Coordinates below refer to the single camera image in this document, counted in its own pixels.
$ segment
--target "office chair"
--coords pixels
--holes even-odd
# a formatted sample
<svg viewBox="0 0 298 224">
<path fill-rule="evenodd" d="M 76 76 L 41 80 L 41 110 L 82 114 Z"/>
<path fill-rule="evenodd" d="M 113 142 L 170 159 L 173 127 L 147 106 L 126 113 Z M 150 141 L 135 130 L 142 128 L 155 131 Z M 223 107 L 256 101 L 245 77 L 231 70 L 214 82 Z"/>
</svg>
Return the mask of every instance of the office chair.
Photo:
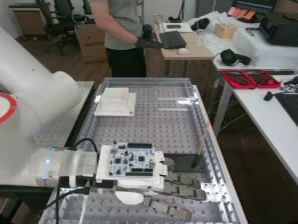
<svg viewBox="0 0 298 224">
<path fill-rule="evenodd" d="M 50 48 L 57 46 L 60 50 L 60 55 L 64 55 L 64 47 L 68 43 L 76 42 L 76 34 L 74 27 L 76 23 L 84 21 L 84 16 L 76 16 L 76 20 L 73 18 L 73 6 L 70 0 L 54 0 L 54 12 L 50 12 L 48 6 L 42 3 L 42 0 L 36 0 L 36 3 L 40 7 L 40 11 L 42 13 L 46 25 L 45 32 L 52 36 L 60 36 L 60 40 L 48 46 L 46 52 L 49 52 Z"/>
</svg>

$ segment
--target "cabinet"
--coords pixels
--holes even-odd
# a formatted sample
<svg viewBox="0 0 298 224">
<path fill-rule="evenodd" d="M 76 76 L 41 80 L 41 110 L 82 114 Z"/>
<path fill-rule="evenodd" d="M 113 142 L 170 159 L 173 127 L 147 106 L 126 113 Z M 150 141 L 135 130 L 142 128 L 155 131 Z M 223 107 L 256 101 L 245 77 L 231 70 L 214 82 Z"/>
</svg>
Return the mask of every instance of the cabinet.
<svg viewBox="0 0 298 224">
<path fill-rule="evenodd" d="M 36 4 L 9 5 L 24 36 L 45 36 L 45 20 Z"/>
</svg>

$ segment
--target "white cylinder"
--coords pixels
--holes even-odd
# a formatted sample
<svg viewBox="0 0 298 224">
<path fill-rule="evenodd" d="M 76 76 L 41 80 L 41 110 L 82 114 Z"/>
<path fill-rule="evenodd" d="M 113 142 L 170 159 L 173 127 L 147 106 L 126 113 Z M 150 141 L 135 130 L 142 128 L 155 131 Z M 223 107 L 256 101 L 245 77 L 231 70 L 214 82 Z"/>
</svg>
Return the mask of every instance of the white cylinder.
<svg viewBox="0 0 298 224">
<path fill-rule="evenodd" d="M 0 27 L 0 82 L 13 93 L 49 81 L 52 73 Z"/>
<path fill-rule="evenodd" d="M 30 113 L 41 124 L 41 128 L 53 122 L 80 102 L 78 86 L 72 77 L 64 72 L 56 72 L 52 80 L 45 85 L 40 85 L 30 90 L 18 91 L 13 95 L 16 99 L 25 102 Z M 24 134 L 26 134 L 28 129 L 30 129 L 30 123 L 28 123 L 26 119 L 21 119 L 21 122 L 24 122 L 21 129 Z"/>
</svg>

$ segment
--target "red object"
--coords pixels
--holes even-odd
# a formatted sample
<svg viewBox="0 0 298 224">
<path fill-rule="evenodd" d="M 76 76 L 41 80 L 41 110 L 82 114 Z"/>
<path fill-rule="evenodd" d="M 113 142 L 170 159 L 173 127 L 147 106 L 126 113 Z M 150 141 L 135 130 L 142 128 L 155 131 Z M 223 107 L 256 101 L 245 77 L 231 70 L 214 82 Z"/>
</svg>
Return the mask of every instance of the red object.
<svg viewBox="0 0 298 224">
<path fill-rule="evenodd" d="M 259 89 L 276 89 L 280 83 L 272 78 L 268 72 L 262 70 L 243 71 L 249 79 L 254 82 L 255 87 Z"/>
<path fill-rule="evenodd" d="M 230 10 L 229 10 L 229 12 L 227 12 L 227 15 L 230 15 L 230 16 L 231 16 L 231 15 L 233 15 L 233 13 L 234 13 L 234 11 L 235 11 L 235 7 L 231 7 L 231 8 L 230 8 Z"/>
<path fill-rule="evenodd" d="M 246 13 L 247 13 L 247 10 L 246 9 L 242 9 L 241 12 L 239 12 L 239 14 L 238 14 L 238 16 L 237 16 L 237 18 L 245 17 Z"/>
<path fill-rule="evenodd" d="M 238 70 L 227 70 L 222 71 L 221 75 L 231 88 L 234 89 L 254 89 L 255 83 L 253 80 L 247 77 L 247 75 Z"/>
<path fill-rule="evenodd" d="M 243 16 L 243 18 L 247 19 L 247 20 L 250 20 L 250 19 L 253 18 L 254 14 L 255 14 L 254 11 L 249 11 L 249 12 L 246 13 L 246 15 Z"/>
<path fill-rule="evenodd" d="M 0 97 L 5 98 L 8 100 L 8 102 L 10 103 L 10 107 L 6 111 L 6 113 L 0 117 L 0 124 L 2 124 L 10 118 L 10 116 L 14 114 L 16 108 L 17 108 L 17 103 L 16 103 L 14 98 L 5 93 L 0 93 Z"/>
</svg>

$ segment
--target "white circuit board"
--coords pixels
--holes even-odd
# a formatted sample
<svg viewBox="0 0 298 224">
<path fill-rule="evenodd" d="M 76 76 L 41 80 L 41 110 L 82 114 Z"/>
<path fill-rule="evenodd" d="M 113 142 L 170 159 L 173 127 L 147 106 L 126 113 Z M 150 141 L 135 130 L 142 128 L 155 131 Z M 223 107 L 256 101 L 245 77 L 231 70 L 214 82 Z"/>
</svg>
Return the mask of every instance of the white circuit board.
<svg viewBox="0 0 298 224">
<path fill-rule="evenodd" d="M 151 177 L 154 147 L 151 144 L 117 143 L 110 150 L 109 176 Z"/>
</svg>

